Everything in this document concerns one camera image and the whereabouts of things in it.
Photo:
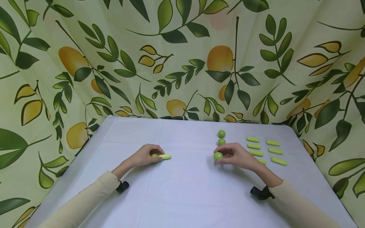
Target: beige sleeve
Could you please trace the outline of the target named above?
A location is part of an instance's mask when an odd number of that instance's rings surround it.
[[[330,216],[302,196],[289,181],[284,180],[277,187],[269,188],[275,196],[273,202],[289,217],[296,228],[341,228]]]
[[[76,228],[119,186],[110,171],[62,205],[39,228]]]

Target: fabric backdrop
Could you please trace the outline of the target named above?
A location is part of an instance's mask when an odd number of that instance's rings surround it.
[[[365,227],[364,12],[364,0],[2,0],[1,227],[26,224],[107,115],[287,124]]]

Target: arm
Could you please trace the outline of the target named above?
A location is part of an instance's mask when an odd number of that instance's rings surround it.
[[[94,183],[82,190],[62,205],[39,228],[76,228],[103,202],[118,186],[119,180],[133,167],[159,162],[161,157],[151,157],[150,153],[164,154],[158,145],[146,144],[123,161],[113,171],[107,171]]]
[[[289,183],[280,179],[265,165],[261,164],[238,143],[224,144],[214,152],[224,156],[218,160],[221,164],[233,164],[257,174],[275,196],[273,202],[290,218],[296,228],[340,228],[338,223],[321,209],[312,204]]]

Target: white tablecloth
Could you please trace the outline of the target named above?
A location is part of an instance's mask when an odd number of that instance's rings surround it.
[[[172,158],[131,170],[122,179],[130,188],[122,194],[113,193],[81,227],[290,227],[269,200],[252,197],[253,186],[265,186],[254,173],[214,162],[219,130],[225,130],[227,143],[238,142],[244,147],[247,136],[259,138],[267,167],[290,180],[342,227],[356,228],[288,126],[112,116],[104,120],[26,228],[40,225],[63,203],[146,143],[159,144]],[[284,154],[269,153],[266,140],[281,142]],[[271,162],[272,156],[286,160],[288,165]]]

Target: green sphere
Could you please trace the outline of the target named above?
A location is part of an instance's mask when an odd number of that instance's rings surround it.
[[[221,152],[216,152],[214,153],[214,160],[218,161],[219,159],[221,159],[223,157],[223,154]]]
[[[226,141],[224,139],[218,139],[218,146],[225,144]]]
[[[224,138],[226,136],[226,132],[224,130],[218,131],[218,137]]]

